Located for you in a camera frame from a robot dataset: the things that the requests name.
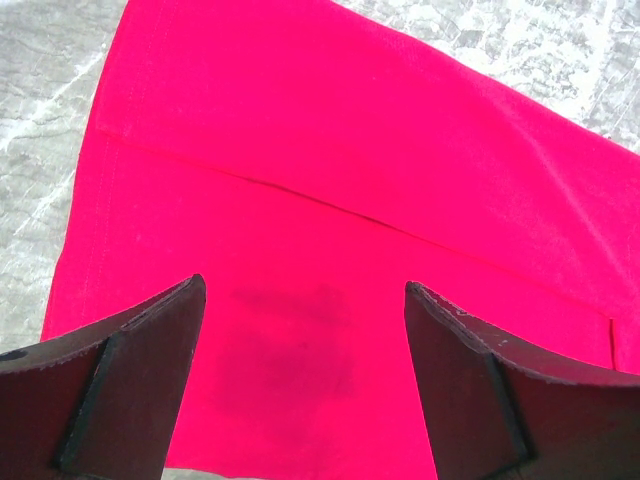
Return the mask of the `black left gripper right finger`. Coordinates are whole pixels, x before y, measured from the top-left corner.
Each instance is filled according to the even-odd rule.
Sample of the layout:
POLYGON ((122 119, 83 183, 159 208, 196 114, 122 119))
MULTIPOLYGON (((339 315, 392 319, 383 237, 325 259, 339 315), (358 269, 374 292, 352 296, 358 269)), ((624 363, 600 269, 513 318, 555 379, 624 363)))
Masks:
POLYGON ((639 379, 516 337, 410 282, 404 318, 441 479, 635 479, 639 379))

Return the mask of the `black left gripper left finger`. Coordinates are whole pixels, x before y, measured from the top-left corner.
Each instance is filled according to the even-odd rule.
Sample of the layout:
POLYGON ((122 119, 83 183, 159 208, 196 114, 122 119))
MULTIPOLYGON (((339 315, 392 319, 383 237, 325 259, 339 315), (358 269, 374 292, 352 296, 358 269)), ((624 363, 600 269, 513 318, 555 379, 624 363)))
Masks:
POLYGON ((1 356, 4 479, 158 479, 206 303, 199 275, 1 356))

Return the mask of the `pink t shirt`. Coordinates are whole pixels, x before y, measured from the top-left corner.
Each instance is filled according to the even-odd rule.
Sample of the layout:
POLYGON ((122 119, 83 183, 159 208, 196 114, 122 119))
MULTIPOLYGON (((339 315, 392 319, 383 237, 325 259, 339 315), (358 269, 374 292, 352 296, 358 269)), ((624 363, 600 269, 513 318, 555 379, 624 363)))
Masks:
POLYGON ((330 1, 131 1, 42 336, 200 274, 168 462, 431 479, 404 287, 639 369, 639 158, 330 1))

